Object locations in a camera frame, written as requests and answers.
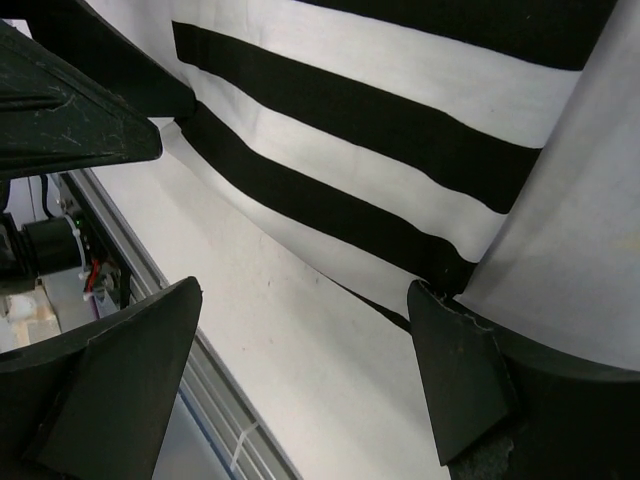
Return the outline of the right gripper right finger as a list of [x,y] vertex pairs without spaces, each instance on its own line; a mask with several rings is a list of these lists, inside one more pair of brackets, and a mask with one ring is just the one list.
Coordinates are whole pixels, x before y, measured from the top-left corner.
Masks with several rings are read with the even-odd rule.
[[639,375],[407,294],[437,455],[454,479],[635,479]]

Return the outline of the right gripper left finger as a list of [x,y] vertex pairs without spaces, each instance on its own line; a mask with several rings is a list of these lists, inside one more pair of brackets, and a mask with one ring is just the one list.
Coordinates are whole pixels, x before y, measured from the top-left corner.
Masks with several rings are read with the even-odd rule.
[[149,479],[195,337],[187,277],[1,356],[4,479]]

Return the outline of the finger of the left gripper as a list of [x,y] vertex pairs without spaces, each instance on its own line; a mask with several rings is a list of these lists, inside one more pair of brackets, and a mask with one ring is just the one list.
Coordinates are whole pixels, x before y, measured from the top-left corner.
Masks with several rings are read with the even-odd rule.
[[35,41],[147,117],[184,118],[193,91],[119,33],[85,1],[26,1]]
[[158,159],[157,127],[124,100],[1,23],[1,178]]

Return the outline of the black white striped tank top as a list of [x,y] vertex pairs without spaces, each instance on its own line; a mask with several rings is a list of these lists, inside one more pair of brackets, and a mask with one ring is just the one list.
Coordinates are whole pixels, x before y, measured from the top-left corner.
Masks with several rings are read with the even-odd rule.
[[172,1],[195,94],[169,151],[402,329],[467,287],[612,1]]

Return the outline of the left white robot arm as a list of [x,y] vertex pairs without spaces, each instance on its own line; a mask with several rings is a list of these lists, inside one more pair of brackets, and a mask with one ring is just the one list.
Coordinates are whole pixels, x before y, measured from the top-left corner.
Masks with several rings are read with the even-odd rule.
[[87,2],[3,2],[1,191],[14,179],[58,174],[77,206],[24,226],[2,214],[2,293],[81,268],[86,293],[107,290],[126,306],[131,269],[70,174],[159,158],[154,119],[194,108],[186,85]]

